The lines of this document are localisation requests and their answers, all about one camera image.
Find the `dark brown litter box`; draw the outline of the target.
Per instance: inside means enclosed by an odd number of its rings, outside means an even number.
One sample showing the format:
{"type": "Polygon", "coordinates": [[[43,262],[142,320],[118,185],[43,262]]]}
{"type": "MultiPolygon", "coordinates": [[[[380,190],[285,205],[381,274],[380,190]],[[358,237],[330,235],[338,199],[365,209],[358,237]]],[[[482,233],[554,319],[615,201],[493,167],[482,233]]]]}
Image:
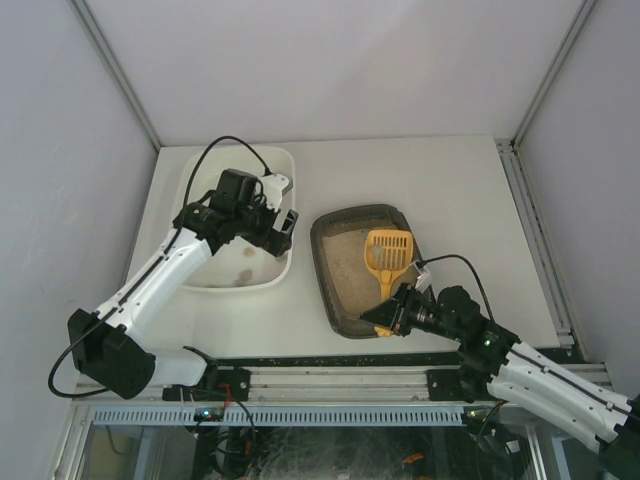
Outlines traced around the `dark brown litter box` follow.
{"type": "Polygon", "coordinates": [[[377,336],[360,314],[381,302],[380,284],[366,267],[364,250],[370,231],[408,231],[404,214],[388,204],[337,210],[317,218],[310,230],[312,259],[331,328],[349,339],[377,336]]]}

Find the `yellow litter scoop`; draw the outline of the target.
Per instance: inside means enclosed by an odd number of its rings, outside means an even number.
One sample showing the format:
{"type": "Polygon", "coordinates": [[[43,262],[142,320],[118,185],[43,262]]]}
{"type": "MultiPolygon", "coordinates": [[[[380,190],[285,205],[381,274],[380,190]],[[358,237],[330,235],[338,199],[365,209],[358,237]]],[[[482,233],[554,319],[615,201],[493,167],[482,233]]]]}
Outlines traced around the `yellow litter scoop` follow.
{"type": "Polygon", "coordinates": [[[364,262],[367,270],[379,284],[380,304],[389,299],[402,283],[411,284],[414,275],[409,274],[414,259],[414,236],[410,231],[398,229],[372,229],[364,246],[364,262]],[[380,245],[384,254],[373,258],[371,245],[380,245]]]}

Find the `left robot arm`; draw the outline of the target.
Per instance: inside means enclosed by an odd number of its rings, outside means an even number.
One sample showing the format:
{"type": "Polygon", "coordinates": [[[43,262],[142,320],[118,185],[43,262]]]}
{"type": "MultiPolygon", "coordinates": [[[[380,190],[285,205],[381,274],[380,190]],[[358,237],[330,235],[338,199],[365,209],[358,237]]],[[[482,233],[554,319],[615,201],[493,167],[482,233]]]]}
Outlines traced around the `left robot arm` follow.
{"type": "Polygon", "coordinates": [[[281,229],[275,229],[278,215],[267,205],[220,210],[194,202],[184,207],[165,242],[127,284],[95,311],[79,309],[71,316],[76,369],[123,399],[150,385],[201,383],[214,369],[211,357],[193,347],[151,352],[143,346],[146,334],[184,281],[234,239],[274,257],[287,252],[298,214],[288,211],[281,229]]]}

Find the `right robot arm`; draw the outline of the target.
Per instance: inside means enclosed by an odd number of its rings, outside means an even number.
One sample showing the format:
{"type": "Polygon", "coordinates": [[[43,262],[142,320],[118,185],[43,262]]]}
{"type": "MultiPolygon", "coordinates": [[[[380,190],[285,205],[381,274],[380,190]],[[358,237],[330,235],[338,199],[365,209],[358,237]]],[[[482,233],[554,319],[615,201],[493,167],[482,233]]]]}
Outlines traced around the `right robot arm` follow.
{"type": "Polygon", "coordinates": [[[360,318],[389,335],[420,330],[457,342],[458,375],[470,400],[489,395],[512,402],[579,440],[616,478],[638,478],[639,400],[555,363],[485,317],[463,287],[447,287],[430,301],[402,284],[360,318]]]}

